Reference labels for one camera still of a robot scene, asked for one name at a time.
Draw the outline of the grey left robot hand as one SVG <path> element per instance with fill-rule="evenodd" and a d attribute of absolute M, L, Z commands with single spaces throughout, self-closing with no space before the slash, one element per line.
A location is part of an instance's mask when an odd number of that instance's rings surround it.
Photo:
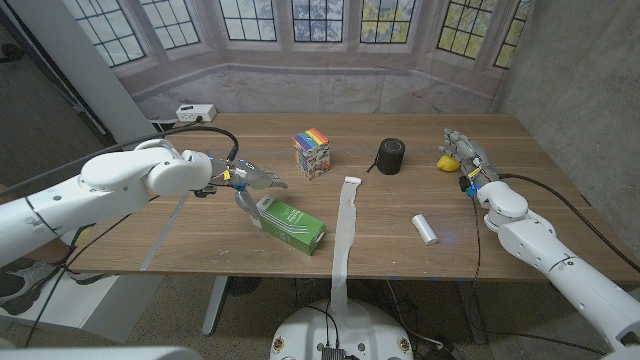
<path fill-rule="evenodd" d="M 243 159 L 235 159 L 231 162 L 211 158 L 211 166 L 212 176 L 205 189 L 214 191 L 218 187 L 233 188 L 238 206 L 256 221 L 259 220 L 260 211 L 250 195 L 248 187 L 257 190 L 271 187 L 288 188 L 288 184 L 275 173 L 261 169 L 254 163 Z"/>

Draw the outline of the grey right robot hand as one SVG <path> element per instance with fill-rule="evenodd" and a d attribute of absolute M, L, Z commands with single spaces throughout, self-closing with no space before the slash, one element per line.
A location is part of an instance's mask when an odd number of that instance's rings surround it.
<path fill-rule="evenodd" d="M 439 149 L 459 163 L 469 188 L 478 191 L 482 186 L 499 180 L 492 161 L 480 144 L 449 128 L 444 129 L 444 139 L 445 145 Z"/>

